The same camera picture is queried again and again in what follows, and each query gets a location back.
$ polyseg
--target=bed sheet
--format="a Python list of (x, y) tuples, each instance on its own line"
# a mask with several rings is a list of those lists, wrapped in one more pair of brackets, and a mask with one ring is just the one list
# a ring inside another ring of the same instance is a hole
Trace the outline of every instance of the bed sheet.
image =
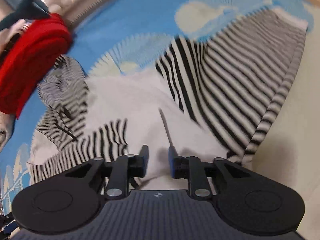
[[(306, 4), (303, 0), (112, 0), (76, 29), (68, 55), (89, 75), (127, 75), (153, 67), (174, 36), (203, 41), (231, 20), (264, 6), (281, 6), (307, 20), (311, 33), (313, 15)], [(35, 92), (0, 154), (4, 214), (11, 211), (14, 196), (29, 185), (26, 162), (34, 128), (44, 110)]]

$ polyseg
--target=red object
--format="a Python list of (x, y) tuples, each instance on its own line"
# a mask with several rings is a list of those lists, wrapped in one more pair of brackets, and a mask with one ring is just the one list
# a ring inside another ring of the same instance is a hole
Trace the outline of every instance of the red object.
[(72, 37), (59, 14), (36, 20), (0, 67), (0, 111), (18, 118), (36, 85), (66, 53)]

